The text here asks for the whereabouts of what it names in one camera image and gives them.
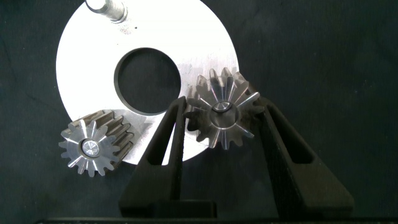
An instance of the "black cloth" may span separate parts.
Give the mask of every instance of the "black cloth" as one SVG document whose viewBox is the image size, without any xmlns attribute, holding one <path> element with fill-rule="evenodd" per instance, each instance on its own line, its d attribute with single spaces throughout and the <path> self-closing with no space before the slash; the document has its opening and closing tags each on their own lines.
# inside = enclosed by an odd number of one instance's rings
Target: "black cloth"
<svg viewBox="0 0 398 224">
<path fill-rule="evenodd" d="M 120 216 L 134 166 L 89 178 L 58 147 L 70 118 L 57 47 L 82 2 L 0 0 L 1 223 Z M 398 1 L 203 2 L 229 32 L 241 73 L 352 193 L 353 216 L 398 216 Z M 176 97 L 168 92 L 136 100 Z M 252 162 L 259 142 L 245 143 L 185 162 L 182 198 L 213 199 L 220 218 L 277 217 L 265 162 Z"/>
</svg>

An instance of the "shiny metal surface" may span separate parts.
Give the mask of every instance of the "shiny metal surface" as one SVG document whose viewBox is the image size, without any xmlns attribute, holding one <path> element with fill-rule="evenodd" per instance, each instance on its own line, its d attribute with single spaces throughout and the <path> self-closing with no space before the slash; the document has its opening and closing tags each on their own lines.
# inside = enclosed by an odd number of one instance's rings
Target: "shiny metal surface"
<svg viewBox="0 0 398 224">
<path fill-rule="evenodd" d="M 253 103 L 260 97 L 258 92 L 246 92 L 249 88 L 243 76 L 224 68 L 221 76 L 210 70 L 210 79 L 198 77 L 196 90 L 187 99 L 192 110 L 186 113 L 187 118 L 196 124 L 194 129 L 200 134 L 197 141 L 209 139 L 209 147 L 214 148 L 218 142 L 223 149 L 228 149 L 233 141 L 242 146 L 242 136 L 253 138 L 250 132 L 250 121 L 253 115 L 264 111 L 262 106 Z"/>
<path fill-rule="evenodd" d="M 141 48 L 157 49 L 176 64 L 180 96 L 187 96 L 197 76 L 211 68 L 239 70 L 231 39 L 220 20 L 199 0 L 130 0 L 123 22 L 114 23 L 81 5 L 69 20 L 57 54 L 57 81 L 63 104 L 72 120 L 98 110 L 123 115 L 134 133 L 124 161 L 137 164 L 164 113 L 148 114 L 128 105 L 118 88 L 123 59 Z M 208 147 L 197 142 L 197 131 L 186 131 L 183 159 Z"/>
<path fill-rule="evenodd" d="M 127 16 L 127 9 L 121 0 L 86 0 L 86 5 L 92 12 L 106 16 L 113 22 L 122 22 Z"/>
<path fill-rule="evenodd" d="M 88 171 L 94 177 L 95 171 L 105 175 L 114 170 L 132 147 L 130 140 L 134 136 L 128 133 L 129 124 L 122 124 L 123 117 L 114 118 L 114 113 L 99 111 L 68 125 L 61 132 L 66 140 L 59 146 L 67 151 L 62 157 L 70 159 L 68 167 L 78 166 L 78 173 Z"/>
</svg>

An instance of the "spur gear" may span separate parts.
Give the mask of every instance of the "spur gear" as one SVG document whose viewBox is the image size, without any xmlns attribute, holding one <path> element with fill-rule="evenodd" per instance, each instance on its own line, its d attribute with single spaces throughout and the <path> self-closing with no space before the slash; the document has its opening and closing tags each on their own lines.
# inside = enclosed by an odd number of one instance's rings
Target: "spur gear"
<svg viewBox="0 0 398 224">
<path fill-rule="evenodd" d="M 63 158 L 70 158 L 68 167 L 78 166 L 78 173 L 88 171 L 94 177 L 95 171 L 105 175 L 105 170 L 114 170 L 132 148 L 128 133 L 130 124 L 122 124 L 123 117 L 114 118 L 114 113 L 98 111 L 71 122 L 68 129 L 61 132 L 66 141 L 59 146 L 67 151 Z"/>
<path fill-rule="evenodd" d="M 232 75 L 224 68 L 218 77 L 211 69 L 210 79 L 200 75 L 197 83 L 187 99 L 192 110 L 185 116 L 190 119 L 188 130 L 199 130 L 198 142 L 208 138 L 210 148 L 221 142 L 223 149 L 228 149 L 231 141 L 242 146 L 242 136 L 254 137 L 249 130 L 251 118 L 264 107 L 253 105 L 260 94 L 246 94 L 249 82 L 239 72 Z"/>
</svg>

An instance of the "bevel gear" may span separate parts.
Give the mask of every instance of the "bevel gear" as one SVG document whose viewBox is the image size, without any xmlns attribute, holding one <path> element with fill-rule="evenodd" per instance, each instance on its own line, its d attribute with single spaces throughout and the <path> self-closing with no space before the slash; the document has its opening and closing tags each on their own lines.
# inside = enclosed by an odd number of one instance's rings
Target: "bevel gear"
<svg viewBox="0 0 398 224">
<path fill-rule="evenodd" d="M 209 139 L 209 147 L 221 142 L 223 149 L 233 141 L 242 146 L 242 136 L 253 138 L 250 122 L 255 114 L 264 111 L 253 103 L 260 97 L 258 92 L 247 95 L 249 82 L 236 72 L 224 68 L 221 76 L 210 70 L 210 79 L 198 77 L 196 90 L 191 89 L 187 103 L 193 108 L 185 116 L 190 119 L 189 131 L 199 130 L 198 142 Z"/>
</svg>

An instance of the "metal shaft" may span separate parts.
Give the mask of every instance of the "metal shaft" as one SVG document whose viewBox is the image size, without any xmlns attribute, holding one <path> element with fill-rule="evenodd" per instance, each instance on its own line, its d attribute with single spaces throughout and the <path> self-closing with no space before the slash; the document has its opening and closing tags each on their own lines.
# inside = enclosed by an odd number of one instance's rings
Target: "metal shaft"
<svg viewBox="0 0 398 224">
<path fill-rule="evenodd" d="M 86 0 L 87 7 L 98 14 L 104 15 L 111 21 L 122 21 L 125 7 L 120 0 Z"/>
</svg>

